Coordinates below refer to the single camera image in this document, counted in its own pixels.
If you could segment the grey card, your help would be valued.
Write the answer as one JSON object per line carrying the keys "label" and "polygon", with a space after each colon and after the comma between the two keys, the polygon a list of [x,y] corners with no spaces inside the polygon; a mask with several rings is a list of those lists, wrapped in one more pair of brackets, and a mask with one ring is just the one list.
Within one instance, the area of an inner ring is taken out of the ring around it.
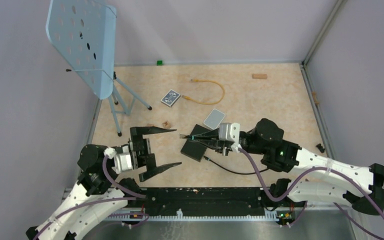
{"label": "grey card", "polygon": [[203,121],[203,125],[208,129],[215,130],[223,122],[226,114],[214,108]]}

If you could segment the black network switch box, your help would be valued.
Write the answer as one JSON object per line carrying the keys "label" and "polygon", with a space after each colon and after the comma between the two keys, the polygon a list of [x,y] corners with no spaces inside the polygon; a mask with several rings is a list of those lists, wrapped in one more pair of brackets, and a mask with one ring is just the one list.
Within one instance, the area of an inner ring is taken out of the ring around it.
{"label": "black network switch box", "polygon": [[[191,131],[192,135],[202,134],[209,132],[210,129],[196,124]],[[204,159],[205,153],[207,151],[207,147],[194,141],[187,140],[183,147],[180,150],[180,153],[192,160],[197,162],[201,162]]]}

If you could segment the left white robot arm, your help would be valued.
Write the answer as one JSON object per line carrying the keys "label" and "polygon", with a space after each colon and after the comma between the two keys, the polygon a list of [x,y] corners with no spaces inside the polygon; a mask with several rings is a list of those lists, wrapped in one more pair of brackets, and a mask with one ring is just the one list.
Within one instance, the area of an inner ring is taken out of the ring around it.
{"label": "left white robot arm", "polygon": [[169,133],[157,126],[130,128],[126,144],[106,146],[85,145],[77,162],[80,175],[71,191],[53,214],[42,224],[26,231],[30,240],[81,240],[93,227],[114,211],[136,206],[146,199],[136,183],[123,186],[116,178],[123,172],[145,167],[139,180],[145,182],[164,171],[178,166],[169,163],[158,166],[145,135]]}

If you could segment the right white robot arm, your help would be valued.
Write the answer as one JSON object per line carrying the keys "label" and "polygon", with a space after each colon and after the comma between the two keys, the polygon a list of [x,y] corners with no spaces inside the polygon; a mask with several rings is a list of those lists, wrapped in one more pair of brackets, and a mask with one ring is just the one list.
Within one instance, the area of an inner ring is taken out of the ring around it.
{"label": "right white robot arm", "polygon": [[224,156],[229,152],[248,159],[261,155],[261,163],[269,170],[295,174],[294,180],[278,180],[275,188],[261,185],[267,198],[279,206],[308,201],[344,205],[372,216],[384,211],[383,165],[356,166],[311,152],[285,140],[284,131],[267,118],[248,131],[238,123],[222,123],[204,133],[187,134],[185,139]]}

